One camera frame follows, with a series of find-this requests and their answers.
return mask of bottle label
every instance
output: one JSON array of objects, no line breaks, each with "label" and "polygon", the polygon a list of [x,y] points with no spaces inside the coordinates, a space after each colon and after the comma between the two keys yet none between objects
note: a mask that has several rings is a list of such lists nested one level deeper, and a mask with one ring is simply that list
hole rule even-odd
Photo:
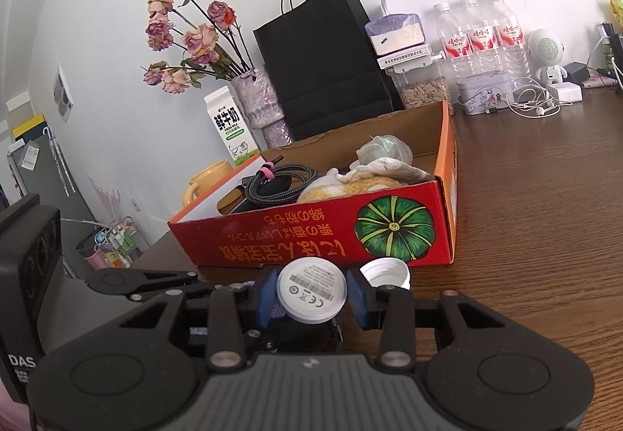
[{"label": "bottle label", "polygon": [[459,56],[469,56],[472,54],[472,47],[469,43],[467,34],[460,33],[450,36],[442,40],[448,58],[456,58]]},{"label": "bottle label", "polygon": [[515,44],[526,44],[523,32],[519,24],[500,25],[500,39],[503,46],[515,46]]},{"label": "bottle label", "polygon": [[498,40],[495,38],[495,32],[491,26],[471,29],[469,40],[472,42],[472,48],[476,51],[498,47]]}]

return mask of white earphones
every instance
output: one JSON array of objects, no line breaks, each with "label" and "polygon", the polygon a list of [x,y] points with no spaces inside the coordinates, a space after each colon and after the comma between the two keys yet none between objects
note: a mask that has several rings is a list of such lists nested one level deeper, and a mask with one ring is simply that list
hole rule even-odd
[{"label": "white earphones", "polygon": [[[513,113],[524,118],[547,118],[558,114],[561,106],[571,105],[570,102],[561,102],[552,97],[545,87],[531,77],[520,79],[527,80],[529,83],[516,87],[515,90],[507,93],[507,104]],[[532,99],[521,101],[521,97],[528,92],[533,93]],[[515,100],[515,93],[518,94],[517,100]]]}]

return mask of mug handle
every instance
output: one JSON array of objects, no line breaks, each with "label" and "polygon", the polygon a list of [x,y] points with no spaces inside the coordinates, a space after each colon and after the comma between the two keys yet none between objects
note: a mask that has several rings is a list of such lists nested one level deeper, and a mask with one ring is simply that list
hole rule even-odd
[{"label": "mug handle", "polygon": [[186,191],[184,192],[184,196],[182,197],[182,205],[183,207],[187,207],[194,200],[194,193],[199,189],[198,183],[191,183]]}]

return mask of pink cable tie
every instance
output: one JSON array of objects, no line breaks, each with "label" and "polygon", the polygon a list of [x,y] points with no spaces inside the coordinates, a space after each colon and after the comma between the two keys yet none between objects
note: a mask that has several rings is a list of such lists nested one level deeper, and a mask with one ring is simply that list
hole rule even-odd
[{"label": "pink cable tie", "polygon": [[260,173],[263,173],[264,176],[266,176],[266,178],[269,179],[269,180],[274,180],[275,179],[275,174],[268,167],[262,166],[260,168]]}]

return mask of pumpkin illustration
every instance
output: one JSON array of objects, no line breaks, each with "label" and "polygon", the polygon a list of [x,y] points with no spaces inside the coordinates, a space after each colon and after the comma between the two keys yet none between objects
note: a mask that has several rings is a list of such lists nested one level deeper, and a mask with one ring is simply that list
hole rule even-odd
[{"label": "pumpkin illustration", "polygon": [[354,231],[372,255],[404,262],[424,257],[435,241],[431,212],[396,195],[384,195],[361,208]]}]

